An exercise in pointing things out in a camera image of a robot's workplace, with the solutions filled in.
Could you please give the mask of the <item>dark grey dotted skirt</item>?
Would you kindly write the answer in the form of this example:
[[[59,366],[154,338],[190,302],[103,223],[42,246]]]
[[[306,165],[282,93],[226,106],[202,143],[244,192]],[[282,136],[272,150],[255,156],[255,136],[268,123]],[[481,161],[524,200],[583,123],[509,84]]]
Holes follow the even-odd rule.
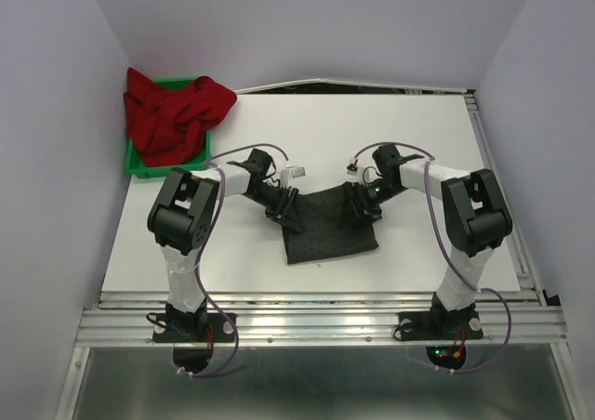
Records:
[[[378,248],[371,224],[339,226],[344,202],[341,185],[297,196],[301,232],[283,228],[288,265],[358,255]]]

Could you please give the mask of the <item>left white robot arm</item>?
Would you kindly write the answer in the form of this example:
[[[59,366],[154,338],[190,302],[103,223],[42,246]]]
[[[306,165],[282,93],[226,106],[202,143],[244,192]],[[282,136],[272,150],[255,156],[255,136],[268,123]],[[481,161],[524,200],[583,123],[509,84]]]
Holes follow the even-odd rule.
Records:
[[[291,181],[304,177],[305,168],[289,162],[279,173],[272,174],[272,168],[272,157],[253,149],[242,162],[211,163],[196,173],[175,167],[165,177],[147,227],[165,259],[169,290],[165,312],[176,318],[175,329],[185,339],[198,339],[206,331],[206,296],[197,274],[225,198],[242,195],[263,206],[269,220],[291,232],[302,231],[298,189]]]

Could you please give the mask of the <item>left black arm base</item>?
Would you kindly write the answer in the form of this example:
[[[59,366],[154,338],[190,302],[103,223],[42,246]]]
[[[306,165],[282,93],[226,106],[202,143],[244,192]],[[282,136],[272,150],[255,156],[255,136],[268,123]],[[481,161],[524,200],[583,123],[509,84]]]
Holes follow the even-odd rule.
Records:
[[[156,344],[234,342],[231,323],[218,312],[200,311],[186,318],[168,313],[149,312],[146,321],[152,325],[152,342]]]

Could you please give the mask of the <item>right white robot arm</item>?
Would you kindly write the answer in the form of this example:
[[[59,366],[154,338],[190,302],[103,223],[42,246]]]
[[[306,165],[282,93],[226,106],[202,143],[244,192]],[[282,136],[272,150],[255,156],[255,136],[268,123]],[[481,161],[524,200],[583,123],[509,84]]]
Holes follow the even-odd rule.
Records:
[[[351,157],[347,171],[356,180],[343,186],[341,228],[379,221],[381,205],[407,190],[425,195],[434,236],[447,264],[435,293],[440,306],[429,312],[428,326],[438,336],[449,336],[461,325],[459,313],[483,291],[478,284],[485,265],[513,229],[495,173],[442,166],[428,151],[401,142],[362,148]]]

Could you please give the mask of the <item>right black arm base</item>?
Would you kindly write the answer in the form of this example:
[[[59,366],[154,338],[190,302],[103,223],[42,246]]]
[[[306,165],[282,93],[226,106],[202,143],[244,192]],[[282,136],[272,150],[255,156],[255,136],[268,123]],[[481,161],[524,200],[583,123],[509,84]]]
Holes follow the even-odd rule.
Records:
[[[480,340],[484,338],[479,315],[472,310],[432,312],[406,311],[398,314],[398,323],[392,336],[397,341],[441,342],[455,339]]]

